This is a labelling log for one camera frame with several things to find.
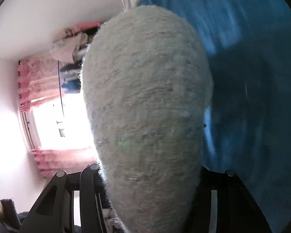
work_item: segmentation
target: fuzzy white object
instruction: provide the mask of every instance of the fuzzy white object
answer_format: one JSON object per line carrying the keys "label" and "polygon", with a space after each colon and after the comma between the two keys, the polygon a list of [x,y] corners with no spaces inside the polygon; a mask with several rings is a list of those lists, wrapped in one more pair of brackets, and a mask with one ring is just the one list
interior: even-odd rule
{"label": "fuzzy white object", "polygon": [[85,56],[87,115],[112,207],[128,232],[178,233],[199,183],[213,82],[194,28],[155,6],[111,19]]}

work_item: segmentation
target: blue fabric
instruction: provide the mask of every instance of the blue fabric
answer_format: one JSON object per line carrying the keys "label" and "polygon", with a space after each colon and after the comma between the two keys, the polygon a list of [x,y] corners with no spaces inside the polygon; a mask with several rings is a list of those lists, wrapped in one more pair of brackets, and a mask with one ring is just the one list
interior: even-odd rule
{"label": "blue fabric", "polygon": [[291,220],[291,10],[284,0],[142,0],[183,17],[214,80],[203,164],[234,170],[273,232]]}

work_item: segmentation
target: white ceiling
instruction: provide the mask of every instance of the white ceiling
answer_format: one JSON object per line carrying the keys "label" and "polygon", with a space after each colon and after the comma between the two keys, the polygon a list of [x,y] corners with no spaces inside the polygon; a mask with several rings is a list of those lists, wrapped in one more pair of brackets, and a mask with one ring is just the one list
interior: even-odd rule
{"label": "white ceiling", "polygon": [[5,0],[0,7],[0,58],[18,60],[47,48],[58,30],[105,22],[121,11],[121,0]]}

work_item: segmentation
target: blue bed sheet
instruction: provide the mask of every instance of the blue bed sheet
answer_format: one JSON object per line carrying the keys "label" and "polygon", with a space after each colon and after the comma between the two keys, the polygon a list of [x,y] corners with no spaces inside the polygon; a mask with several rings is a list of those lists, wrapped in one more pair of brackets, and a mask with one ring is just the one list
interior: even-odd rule
{"label": "blue bed sheet", "polygon": [[284,0],[142,0],[190,23],[214,80],[203,165],[234,170],[273,232],[291,220],[291,10]]}

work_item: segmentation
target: fuzzy fabric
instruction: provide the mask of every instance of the fuzzy fabric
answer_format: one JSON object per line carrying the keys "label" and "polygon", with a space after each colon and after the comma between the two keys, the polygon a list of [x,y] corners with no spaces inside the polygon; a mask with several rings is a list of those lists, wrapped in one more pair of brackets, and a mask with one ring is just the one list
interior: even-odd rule
{"label": "fuzzy fabric", "polygon": [[184,19],[140,6],[95,36],[84,99],[107,194],[127,232],[180,232],[199,183],[212,77]]}

